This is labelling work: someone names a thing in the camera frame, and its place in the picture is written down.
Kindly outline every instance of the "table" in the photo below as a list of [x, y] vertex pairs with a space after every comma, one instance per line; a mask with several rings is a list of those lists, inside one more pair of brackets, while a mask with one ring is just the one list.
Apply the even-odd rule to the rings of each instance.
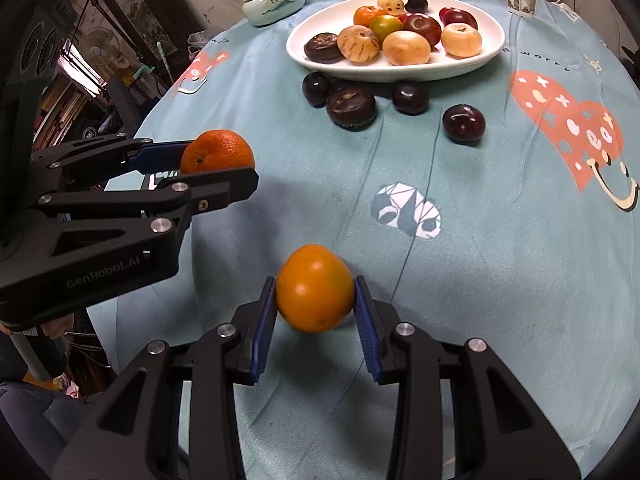
[[[486, 339], [586, 475], [640, 397], [637, 89], [579, 16], [538, 0], [528, 20], [506, 0], [464, 0], [500, 21], [503, 53], [432, 83], [423, 116], [379, 98], [373, 126], [348, 133], [306, 104], [306, 71], [285, 51], [300, 21], [339, 1], [307, 0], [265, 28], [240, 22], [177, 83], [187, 93], [173, 88], [146, 118], [138, 136], [157, 142], [239, 132], [260, 183], [250, 200], [194, 218], [177, 276], [89, 310], [111, 365], [228, 321], [297, 247], [319, 243], [403, 320], [443, 341]], [[441, 129], [459, 103], [486, 116], [478, 147]], [[616, 197], [630, 189], [625, 205]], [[384, 478], [396, 390], [366, 373], [353, 320], [309, 335], [279, 319], [266, 373], [236, 399], [248, 478]]]

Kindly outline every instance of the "white plate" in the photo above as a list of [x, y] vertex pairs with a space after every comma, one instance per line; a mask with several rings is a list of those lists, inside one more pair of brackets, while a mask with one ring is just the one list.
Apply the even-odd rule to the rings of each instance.
[[482, 50], [480, 54], [467, 59], [460, 59], [446, 54], [442, 44], [439, 43], [432, 49], [429, 62], [424, 65], [394, 66], [386, 60], [382, 53], [378, 54], [373, 63], [365, 66], [354, 65], [346, 59], [332, 64], [316, 63], [307, 59], [304, 51], [307, 41], [321, 32], [340, 34], [344, 28], [353, 25], [353, 14], [359, 7], [374, 6], [377, 0], [347, 0], [316, 12], [293, 29], [287, 40], [287, 53], [296, 63], [300, 63], [300, 65], [306, 66], [311, 70], [318, 70], [327, 75], [352, 81], [378, 83], [389, 83], [402, 79], [434, 81], [455, 77], [486, 65], [500, 54], [504, 47], [505, 35], [500, 23], [493, 16], [487, 14], [484, 10], [459, 0], [428, 1], [429, 10], [427, 14], [435, 18], [440, 24], [442, 22], [438, 13], [443, 7], [454, 7], [471, 12], [478, 21], [478, 30], [482, 34]]

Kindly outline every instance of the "human hand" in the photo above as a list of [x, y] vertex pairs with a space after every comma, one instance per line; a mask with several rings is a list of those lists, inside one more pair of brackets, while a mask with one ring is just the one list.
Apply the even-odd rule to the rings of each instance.
[[[74, 315], [67, 314], [64, 317], [59, 319], [54, 319], [52, 321], [47, 321], [42, 324], [42, 333], [44, 335], [48, 335], [52, 339], [58, 339], [65, 332], [69, 332], [74, 327]], [[11, 335], [14, 333], [12, 330], [9, 330], [2, 323], [0, 323], [0, 332], [6, 335]]]

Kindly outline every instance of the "orange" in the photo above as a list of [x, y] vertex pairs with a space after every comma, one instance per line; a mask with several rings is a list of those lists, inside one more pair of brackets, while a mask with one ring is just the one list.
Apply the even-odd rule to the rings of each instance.
[[354, 298], [355, 286], [349, 268], [320, 245], [297, 249], [276, 280], [280, 314], [303, 332], [335, 328], [350, 312]]
[[369, 27], [374, 18], [384, 16], [386, 12], [380, 7], [364, 6], [359, 7], [353, 15], [353, 25], [362, 25]]
[[255, 168], [254, 152], [241, 136], [231, 130], [204, 132], [187, 146], [180, 160], [180, 173]]

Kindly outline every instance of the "silver bolt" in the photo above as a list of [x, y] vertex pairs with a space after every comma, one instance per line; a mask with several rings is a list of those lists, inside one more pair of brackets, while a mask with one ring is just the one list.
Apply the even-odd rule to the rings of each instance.
[[473, 352], [484, 352], [486, 350], [486, 343], [476, 337], [469, 341], [469, 348], [471, 348]]
[[411, 323], [398, 323], [396, 325], [396, 332], [402, 337], [407, 337], [415, 333], [415, 326]]
[[165, 233], [173, 227], [174, 223], [168, 218], [156, 218], [151, 222], [151, 230], [155, 233]]
[[224, 325], [220, 325], [216, 330], [220, 337], [231, 337], [236, 333], [236, 327], [231, 323], [225, 323]]
[[159, 339], [156, 339], [155, 341], [152, 341], [146, 346], [146, 351], [149, 352], [151, 355], [158, 355], [164, 352], [165, 348], [166, 348], [166, 345], [164, 344], [164, 341], [160, 341]]
[[171, 184], [171, 189], [174, 191], [187, 191], [189, 186], [187, 186], [184, 182], [176, 182], [175, 184]]

